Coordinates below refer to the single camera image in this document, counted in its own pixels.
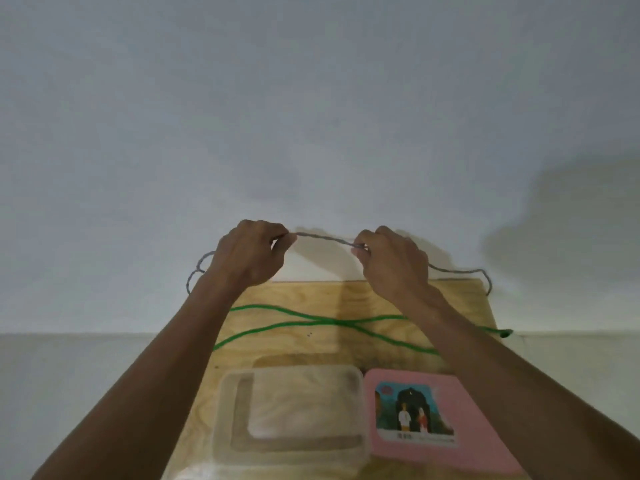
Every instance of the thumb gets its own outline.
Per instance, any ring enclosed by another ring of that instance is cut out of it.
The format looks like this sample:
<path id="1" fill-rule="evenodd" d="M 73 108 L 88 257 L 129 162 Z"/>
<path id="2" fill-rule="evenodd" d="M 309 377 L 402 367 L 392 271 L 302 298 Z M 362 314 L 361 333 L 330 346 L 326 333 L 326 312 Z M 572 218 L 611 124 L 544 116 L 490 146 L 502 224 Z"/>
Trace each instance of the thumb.
<path id="1" fill-rule="evenodd" d="M 273 249 L 271 250 L 272 254 L 276 257 L 284 259 L 284 253 L 287 252 L 287 250 L 291 247 L 291 245 L 296 241 L 297 238 L 298 236 L 291 232 L 284 234 L 273 245 Z"/>
<path id="2" fill-rule="evenodd" d="M 363 267 L 367 267 L 369 259 L 371 259 L 371 253 L 368 250 L 362 248 L 351 248 L 351 254 L 358 258 L 358 261 L 360 261 Z"/>

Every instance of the wooden board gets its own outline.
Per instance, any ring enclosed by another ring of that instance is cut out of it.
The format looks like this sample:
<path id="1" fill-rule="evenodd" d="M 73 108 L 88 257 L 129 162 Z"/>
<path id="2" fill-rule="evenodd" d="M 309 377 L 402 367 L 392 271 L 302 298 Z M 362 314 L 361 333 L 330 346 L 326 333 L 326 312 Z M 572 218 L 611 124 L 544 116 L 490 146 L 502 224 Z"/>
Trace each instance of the wooden board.
<path id="1" fill-rule="evenodd" d="M 495 327 L 495 321 L 480 280 L 438 280 L 433 284 L 469 320 Z M 236 305 L 263 303 L 295 311 L 341 319 L 397 314 L 388 301 L 375 295 L 367 282 L 269 282 L 249 288 Z M 299 321 L 270 310 L 231 313 L 218 341 L 238 332 L 283 321 Z M 366 325 L 393 339 L 429 347 L 424 334 L 408 321 L 382 321 Z M 363 371 L 373 368 L 450 373 L 438 356 L 393 346 L 343 327 L 313 326 L 277 328 L 235 340 L 213 352 L 187 423 L 165 471 L 167 479 L 188 478 L 420 478 L 484 479 L 494 476 L 455 472 L 436 465 L 409 464 L 372 458 L 360 472 L 345 469 L 293 468 L 239 472 L 215 469 L 211 462 L 211 431 L 217 388 L 222 376 L 233 369 L 282 365 L 354 364 Z"/>

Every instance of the green cord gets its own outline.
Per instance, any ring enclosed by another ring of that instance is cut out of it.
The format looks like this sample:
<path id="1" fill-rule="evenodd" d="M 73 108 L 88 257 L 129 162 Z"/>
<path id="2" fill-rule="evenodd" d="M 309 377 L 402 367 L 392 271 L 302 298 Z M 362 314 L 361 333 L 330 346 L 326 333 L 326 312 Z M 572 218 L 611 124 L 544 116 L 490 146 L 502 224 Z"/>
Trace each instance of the green cord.
<path id="1" fill-rule="evenodd" d="M 410 344 L 408 342 L 403 342 L 402 340 L 396 340 L 396 339 L 392 339 L 390 337 L 387 337 L 385 335 L 380 335 L 379 333 L 375 333 L 371 330 L 368 330 L 366 328 L 363 328 L 359 325 L 357 325 L 358 323 L 371 323 L 371 322 L 378 322 L 381 320 L 408 320 L 407 317 L 402 316 L 402 315 L 379 315 L 377 317 L 371 317 L 371 318 L 359 318 L 356 320 L 341 320 L 339 318 L 331 318 L 331 317 L 322 317 L 322 316 L 318 316 L 318 315 L 309 315 L 306 313 L 300 313 L 300 312 L 295 312 L 293 310 L 290 310 L 288 308 L 284 308 L 282 306 L 277 306 L 277 305 L 242 305 L 242 306 L 235 306 L 233 308 L 231 308 L 231 310 L 229 310 L 230 312 L 239 312 L 241 310 L 249 310 L 252 308 L 260 308 L 261 310 L 272 310 L 272 311 L 276 311 L 276 312 L 280 312 L 280 313 L 284 313 L 287 315 L 291 315 L 293 317 L 299 317 L 299 318 L 305 318 L 307 320 L 311 320 L 309 322 L 282 322 L 282 323 L 276 323 L 273 325 L 267 325 L 264 327 L 260 327 L 260 328 L 252 328 L 251 330 L 245 330 L 242 331 L 240 333 L 236 333 L 235 335 L 232 335 L 231 337 L 229 337 L 228 339 L 224 339 L 222 340 L 219 344 L 216 344 L 213 347 L 213 350 L 218 350 L 220 347 L 227 345 L 229 342 L 233 342 L 236 339 L 239 339 L 240 337 L 244 337 L 245 335 L 251 335 L 253 333 L 260 333 L 261 331 L 267 331 L 267 330 L 273 330 L 275 328 L 280 328 L 280 327 L 286 327 L 286 326 L 318 326 L 318 325 L 334 325 L 334 326 L 343 326 L 343 327 L 347 327 L 347 328 L 352 328 L 354 330 L 357 330 L 361 333 L 364 333 L 370 337 L 376 338 L 376 339 L 380 339 L 383 340 L 384 342 L 391 344 L 391 345 L 395 345 L 395 346 L 399 346 L 399 347 L 405 347 L 407 349 L 411 349 L 414 350 L 416 352 L 422 352 L 425 354 L 432 354 L 432 355 L 439 355 L 437 350 L 434 348 L 429 348 L 429 347 L 420 347 L 418 345 L 414 345 L 414 344 Z M 509 330 L 509 329 L 504 329 L 504 330 L 500 330 L 500 329 L 496 329 L 496 328 L 491 328 L 491 327 L 485 327 L 485 326 L 481 326 L 479 327 L 480 329 L 487 331 L 489 333 L 498 333 L 500 335 L 501 338 L 506 339 L 508 336 L 510 336 L 513 333 L 513 330 Z"/>

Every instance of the printed illustration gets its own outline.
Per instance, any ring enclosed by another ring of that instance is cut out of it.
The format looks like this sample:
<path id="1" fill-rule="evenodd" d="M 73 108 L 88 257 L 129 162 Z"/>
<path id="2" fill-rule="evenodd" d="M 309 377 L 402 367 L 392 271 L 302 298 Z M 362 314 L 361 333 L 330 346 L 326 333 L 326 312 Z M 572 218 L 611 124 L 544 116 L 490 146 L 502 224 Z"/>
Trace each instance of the printed illustration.
<path id="1" fill-rule="evenodd" d="M 429 386 L 380 382 L 375 395 L 376 428 L 384 440 L 455 445 Z"/>

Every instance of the person's right arm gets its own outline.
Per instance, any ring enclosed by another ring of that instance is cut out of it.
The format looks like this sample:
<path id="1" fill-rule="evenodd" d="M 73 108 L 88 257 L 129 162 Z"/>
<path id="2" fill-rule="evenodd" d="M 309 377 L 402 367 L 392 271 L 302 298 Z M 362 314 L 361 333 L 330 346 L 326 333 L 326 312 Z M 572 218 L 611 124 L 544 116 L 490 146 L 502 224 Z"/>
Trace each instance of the person's right arm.
<path id="1" fill-rule="evenodd" d="M 382 226 L 356 243 L 373 290 L 427 335 L 534 480 L 640 476 L 640 440 L 455 311 L 413 241 Z"/>

